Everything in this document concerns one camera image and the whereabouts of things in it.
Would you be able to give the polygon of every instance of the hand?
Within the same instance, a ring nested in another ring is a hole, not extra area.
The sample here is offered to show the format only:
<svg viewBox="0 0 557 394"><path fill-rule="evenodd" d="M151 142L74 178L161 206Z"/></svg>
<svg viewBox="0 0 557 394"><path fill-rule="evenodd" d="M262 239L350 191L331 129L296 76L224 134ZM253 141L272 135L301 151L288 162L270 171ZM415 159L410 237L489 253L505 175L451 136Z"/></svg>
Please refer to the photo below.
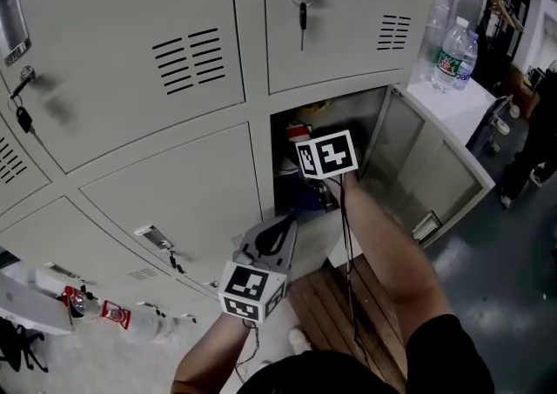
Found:
<svg viewBox="0 0 557 394"><path fill-rule="evenodd" d="M340 176L335 176L331 178L323 179L323 182L335 197L337 202L340 203ZM356 177L356 173L354 171L349 171L348 173L344 174L342 178L342 184L345 188L345 196L349 190L354 190L359 188L358 178Z"/></svg>

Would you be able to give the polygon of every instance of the water bottle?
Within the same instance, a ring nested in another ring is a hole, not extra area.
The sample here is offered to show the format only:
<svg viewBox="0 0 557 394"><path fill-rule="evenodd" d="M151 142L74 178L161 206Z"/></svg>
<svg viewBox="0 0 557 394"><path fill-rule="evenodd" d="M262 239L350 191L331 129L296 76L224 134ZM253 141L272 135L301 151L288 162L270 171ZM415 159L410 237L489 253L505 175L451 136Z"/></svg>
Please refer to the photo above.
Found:
<svg viewBox="0 0 557 394"><path fill-rule="evenodd" d="M475 32L468 32L468 46L464 53L464 58L459 67L459 72L456 74L456 80L454 81L454 88L456 90L462 91L466 88L468 80L472 75L473 68L478 60L478 34Z"/></svg>
<svg viewBox="0 0 557 394"><path fill-rule="evenodd" d="M83 316L83 318L97 318L101 315L102 307L97 300L93 297L87 297L87 294L81 290L66 286L64 295L77 314Z"/></svg>
<svg viewBox="0 0 557 394"><path fill-rule="evenodd" d="M454 86L468 43L467 27L468 21L457 17L456 24L445 36L432 77L433 87L440 92L447 92Z"/></svg>

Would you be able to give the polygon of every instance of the cable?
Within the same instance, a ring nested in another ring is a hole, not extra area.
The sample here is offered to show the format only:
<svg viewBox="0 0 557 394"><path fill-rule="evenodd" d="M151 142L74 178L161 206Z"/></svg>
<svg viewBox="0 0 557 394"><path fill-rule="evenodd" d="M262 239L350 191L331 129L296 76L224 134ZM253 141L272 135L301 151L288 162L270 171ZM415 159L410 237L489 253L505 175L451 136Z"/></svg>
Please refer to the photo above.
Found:
<svg viewBox="0 0 557 394"><path fill-rule="evenodd" d="M359 351L362 353L362 357L364 358L364 362L366 362L367 369L371 371L372 368L367 358L366 349L364 348L364 345L362 344L362 341L359 338L358 322L356 321L356 311L354 309L354 303L352 302L354 293L352 290L352 282L350 281L350 274L354 269L354 264L353 264L354 250L352 248L352 235L350 234L350 223L348 222L348 216L346 215L346 203L345 203L346 194L345 194L344 181L345 181L344 175L341 175L340 183L337 184L340 185L340 215L342 217L342 232L344 235L345 249L346 249L346 287L348 289L348 303L350 304L350 312L352 313L352 326L354 328L353 341L358 347Z"/></svg>
<svg viewBox="0 0 557 394"><path fill-rule="evenodd" d="M245 320L242 320L242 323L244 324L244 327L246 327L249 330L255 330L255 349L253 350L252 355L247 358L246 360L244 360L243 362L238 362L236 363L236 365L234 366L234 370L236 371L236 375L238 376L238 378L240 379L240 382L242 382L242 384L245 383L245 380L242 376L240 376L240 373L238 371L238 368L242 365L242 364L246 364L248 363L250 360L252 360L255 357L255 354L258 353L259 351L259 328L258 326L255 324L255 322L252 322L253 325L248 325Z"/></svg>

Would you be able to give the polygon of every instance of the black and white fiducial marker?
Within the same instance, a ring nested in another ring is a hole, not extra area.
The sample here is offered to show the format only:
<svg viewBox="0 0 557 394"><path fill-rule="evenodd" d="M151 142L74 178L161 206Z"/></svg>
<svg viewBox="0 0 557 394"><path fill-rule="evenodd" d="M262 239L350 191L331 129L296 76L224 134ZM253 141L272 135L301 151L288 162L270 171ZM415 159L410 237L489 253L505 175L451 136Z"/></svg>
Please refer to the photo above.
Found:
<svg viewBox="0 0 557 394"><path fill-rule="evenodd" d="M350 131L296 143L304 177L325 179L358 169Z"/></svg>

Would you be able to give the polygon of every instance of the metal door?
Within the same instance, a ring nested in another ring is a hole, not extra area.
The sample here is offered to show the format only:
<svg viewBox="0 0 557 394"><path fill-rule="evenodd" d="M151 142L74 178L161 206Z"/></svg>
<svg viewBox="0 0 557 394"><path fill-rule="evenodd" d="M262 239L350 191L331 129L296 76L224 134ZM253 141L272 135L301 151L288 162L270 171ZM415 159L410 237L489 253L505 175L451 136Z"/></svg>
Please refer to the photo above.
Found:
<svg viewBox="0 0 557 394"><path fill-rule="evenodd" d="M84 280L95 295L116 302L118 294L149 294L153 284L164 286L170 278L97 227L65 197L0 233L0 244L29 266L75 287ZM185 302L206 298L185 284L182 288Z"/></svg>
<svg viewBox="0 0 557 394"><path fill-rule="evenodd" d="M386 95L364 164L366 188L406 230L432 212L442 226L437 236L494 186L453 133L399 86Z"/></svg>
<svg viewBox="0 0 557 394"><path fill-rule="evenodd" d="M411 67L431 0L265 0L270 92Z"/></svg>
<svg viewBox="0 0 557 394"><path fill-rule="evenodd" d="M4 1L0 71L37 72L23 103L65 171L244 101L233 0Z"/></svg>
<svg viewBox="0 0 557 394"><path fill-rule="evenodd" d="M82 191L168 265L170 246L186 276L210 290L244 233L261 222L247 124L150 157Z"/></svg>
<svg viewBox="0 0 557 394"><path fill-rule="evenodd" d="M48 183L0 116L0 215Z"/></svg>

